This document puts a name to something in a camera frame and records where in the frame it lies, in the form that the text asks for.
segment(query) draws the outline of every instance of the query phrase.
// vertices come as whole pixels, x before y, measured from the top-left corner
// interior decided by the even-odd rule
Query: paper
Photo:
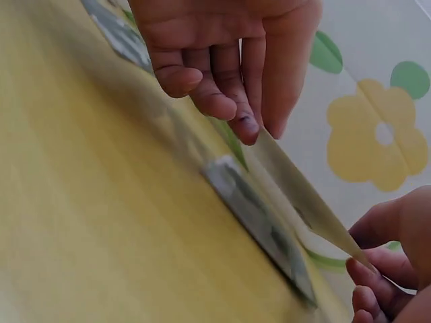
[[[372,269],[351,235],[265,129],[253,152],[310,230]]]

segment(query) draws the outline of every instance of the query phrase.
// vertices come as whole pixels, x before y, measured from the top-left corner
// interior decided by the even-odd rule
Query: finger
[[[220,91],[236,103],[236,115],[229,122],[230,127],[243,143],[252,145],[256,141],[259,125],[242,84],[238,41],[211,48],[211,70]]]
[[[405,254],[385,247],[365,250],[365,254],[382,275],[398,286],[407,289],[419,288],[419,278]]]
[[[367,286],[357,286],[353,292],[352,304],[355,312],[360,310],[371,314],[374,323],[389,323],[385,313],[380,309],[377,298],[371,288]]]
[[[173,98],[182,98],[202,80],[198,69],[186,68],[180,50],[148,48],[154,74],[162,89]]]
[[[374,320],[370,313],[359,310],[355,313],[352,323],[374,323]]]
[[[255,114],[257,123],[262,121],[262,75],[265,63],[265,37],[244,38],[242,40],[242,78],[251,110]]]
[[[190,91],[190,97],[203,114],[223,120],[232,120],[236,114],[236,103],[227,98],[217,87],[211,72],[209,49],[183,51],[185,66],[200,70],[203,79]]]
[[[356,285],[371,288],[388,319],[394,318],[413,298],[382,275],[372,272],[354,259],[346,263],[347,271]]]
[[[402,198],[378,204],[371,208],[349,230],[353,239],[363,249],[399,241],[400,210]]]
[[[283,134],[298,101],[320,15],[320,1],[308,0],[289,13],[263,22],[266,55],[262,117],[275,138]]]

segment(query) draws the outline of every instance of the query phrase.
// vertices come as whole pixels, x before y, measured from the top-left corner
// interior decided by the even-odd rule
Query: adult hand
[[[373,207],[350,233],[361,248],[368,249],[369,261],[380,272],[348,260],[347,270],[357,285],[354,323],[429,322],[431,186]],[[379,247],[390,241],[401,242],[405,254]],[[406,293],[389,280],[418,294]]]
[[[253,144],[263,125],[282,135],[304,83],[320,0],[129,2],[169,96],[190,95],[202,113],[229,120],[243,143]]]

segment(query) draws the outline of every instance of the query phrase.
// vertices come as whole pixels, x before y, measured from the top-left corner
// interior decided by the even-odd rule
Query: yellow flower pattern
[[[328,163],[347,182],[371,181],[391,192],[428,163],[426,139],[415,127],[415,104],[400,87],[385,89],[378,81],[363,79],[355,96],[330,104],[327,118],[332,127]],[[376,137],[382,128],[391,133],[389,142]]]

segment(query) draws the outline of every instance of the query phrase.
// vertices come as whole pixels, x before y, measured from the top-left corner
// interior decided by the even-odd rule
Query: flower center
[[[380,122],[375,130],[376,140],[384,146],[390,145],[393,142],[393,134],[394,130],[392,125],[386,122]]]

